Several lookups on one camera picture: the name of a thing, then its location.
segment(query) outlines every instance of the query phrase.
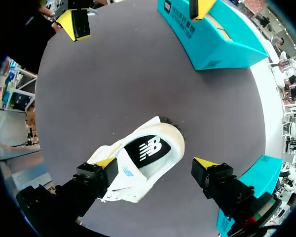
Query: person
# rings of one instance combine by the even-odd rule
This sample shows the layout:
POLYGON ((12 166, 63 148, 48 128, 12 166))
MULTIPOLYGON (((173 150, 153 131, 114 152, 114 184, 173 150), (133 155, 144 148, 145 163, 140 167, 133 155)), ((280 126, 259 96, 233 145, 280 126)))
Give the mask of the person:
POLYGON ((47 42, 61 27, 46 17, 55 13, 38 0, 4 1, 9 25, 0 28, 1 55, 9 56, 20 66, 37 74, 47 42))
POLYGON ((282 50, 279 48, 279 46, 282 46, 284 44, 284 39, 280 38, 278 36, 273 36, 271 43, 272 43, 276 53, 278 54, 278 56, 280 56, 282 50))

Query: white sneaker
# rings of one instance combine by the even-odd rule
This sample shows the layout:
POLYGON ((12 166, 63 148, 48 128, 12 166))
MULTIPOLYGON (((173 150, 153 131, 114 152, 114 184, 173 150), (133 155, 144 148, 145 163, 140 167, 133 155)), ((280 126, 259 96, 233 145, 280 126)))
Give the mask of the white sneaker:
POLYGON ((181 160, 184 150, 180 131, 167 118, 156 116, 113 145, 101 146, 87 162, 116 157, 118 175, 101 200, 136 203, 181 160))

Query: new balance logo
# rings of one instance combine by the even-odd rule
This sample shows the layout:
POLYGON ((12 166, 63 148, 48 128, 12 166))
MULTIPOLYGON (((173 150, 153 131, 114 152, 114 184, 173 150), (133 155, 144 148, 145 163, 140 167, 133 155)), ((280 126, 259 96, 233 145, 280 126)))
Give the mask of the new balance logo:
POLYGON ((162 145, 160 143, 160 137, 153 137, 148 141, 148 144, 142 143, 139 146, 139 151, 140 151, 140 160, 142 161, 147 158, 147 156, 152 156, 153 154, 157 153, 160 151, 162 145))

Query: dark gray circular platform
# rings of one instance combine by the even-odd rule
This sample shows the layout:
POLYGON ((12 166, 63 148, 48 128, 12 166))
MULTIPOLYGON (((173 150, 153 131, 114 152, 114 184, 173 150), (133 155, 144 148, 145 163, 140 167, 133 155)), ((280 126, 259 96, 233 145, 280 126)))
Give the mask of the dark gray circular platform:
POLYGON ((265 150, 259 93, 250 69, 195 71, 156 3, 102 7, 90 38, 50 40, 37 80, 43 156, 62 185, 99 146, 169 117, 185 133, 183 159, 139 203, 96 201, 81 220, 112 237, 215 237, 218 207, 192 178, 192 159, 247 170, 265 150))

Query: white chair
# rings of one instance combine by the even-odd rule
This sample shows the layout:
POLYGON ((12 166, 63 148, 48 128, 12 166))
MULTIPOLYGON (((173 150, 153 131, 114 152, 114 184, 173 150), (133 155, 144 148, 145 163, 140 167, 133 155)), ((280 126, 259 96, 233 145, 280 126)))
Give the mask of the white chair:
POLYGON ((296 139, 296 122, 286 122, 282 126, 289 125, 287 133, 282 135, 282 137, 290 137, 296 139))

